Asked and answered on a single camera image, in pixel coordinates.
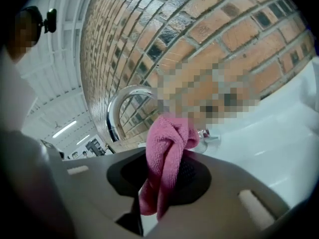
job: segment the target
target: tap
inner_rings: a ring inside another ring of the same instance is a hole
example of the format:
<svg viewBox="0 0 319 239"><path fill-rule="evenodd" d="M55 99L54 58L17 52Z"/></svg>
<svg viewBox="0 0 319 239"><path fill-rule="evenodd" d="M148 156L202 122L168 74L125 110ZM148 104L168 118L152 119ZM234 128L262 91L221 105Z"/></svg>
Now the tap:
<svg viewBox="0 0 319 239"><path fill-rule="evenodd" d="M108 127L112 142L125 139L125 133L120 122L120 109L126 99L135 95L143 95L149 98L157 99L157 95L152 92L151 87L144 85L131 85L117 91L111 98L106 114L106 125ZM211 137L209 130L207 129L199 130L198 134L199 138L204 140L207 138L216 138Z"/></svg>

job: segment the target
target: ceiling light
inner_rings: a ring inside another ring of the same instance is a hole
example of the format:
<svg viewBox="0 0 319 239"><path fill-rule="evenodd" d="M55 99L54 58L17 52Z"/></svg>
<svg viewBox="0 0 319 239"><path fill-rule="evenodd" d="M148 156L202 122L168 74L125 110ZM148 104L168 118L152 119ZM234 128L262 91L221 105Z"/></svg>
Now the ceiling light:
<svg viewBox="0 0 319 239"><path fill-rule="evenodd" d="M63 129L61 129L58 133L56 133L52 138L56 138L58 135L62 134L64 131L66 131L69 127L72 127L74 124L76 124L76 120L74 122L71 122L69 125L65 126Z"/></svg>
<svg viewBox="0 0 319 239"><path fill-rule="evenodd" d="M88 138L90 135L88 134L86 137L84 137L82 140L80 140L76 145L79 145L82 141L84 141L86 138Z"/></svg>

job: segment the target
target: pink towel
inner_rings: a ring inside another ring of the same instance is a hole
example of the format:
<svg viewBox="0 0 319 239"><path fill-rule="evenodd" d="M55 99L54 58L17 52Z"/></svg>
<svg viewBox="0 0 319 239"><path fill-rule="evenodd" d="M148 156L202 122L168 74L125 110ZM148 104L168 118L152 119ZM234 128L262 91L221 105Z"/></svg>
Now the pink towel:
<svg viewBox="0 0 319 239"><path fill-rule="evenodd" d="M146 140L149 174L140 193L142 215L157 212L158 220L168 209L184 149L198 145L199 136L188 119L161 115L152 124Z"/></svg>

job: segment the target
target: white ceiling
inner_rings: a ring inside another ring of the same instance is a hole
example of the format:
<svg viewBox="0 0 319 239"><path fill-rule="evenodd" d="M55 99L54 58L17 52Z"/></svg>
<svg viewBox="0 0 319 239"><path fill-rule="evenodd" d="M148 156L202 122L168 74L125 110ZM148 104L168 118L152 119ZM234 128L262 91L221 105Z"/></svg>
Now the white ceiling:
<svg viewBox="0 0 319 239"><path fill-rule="evenodd" d="M17 64L38 99L28 115L22 132L45 139L66 154L76 143L97 130L84 99L80 75L80 38L90 0L30 0L26 6L39 8L43 19L49 9L57 9L54 33L42 34L37 45ZM77 123L53 139L60 129Z"/></svg>

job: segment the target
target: microfiber cloth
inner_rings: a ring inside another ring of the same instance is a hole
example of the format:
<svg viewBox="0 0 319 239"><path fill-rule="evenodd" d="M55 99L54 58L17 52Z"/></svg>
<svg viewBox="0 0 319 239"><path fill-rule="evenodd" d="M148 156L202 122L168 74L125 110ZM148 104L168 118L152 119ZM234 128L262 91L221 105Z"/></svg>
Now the microfiber cloth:
<svg viewBox="0 0 319 239"><path fill-rule="evenodd" d="M142 215L157 212L158 220L168 209L184 149L198 145L199 135L186 118L160 115L150 127L146 140L148 178L140 192Z"/></svg>

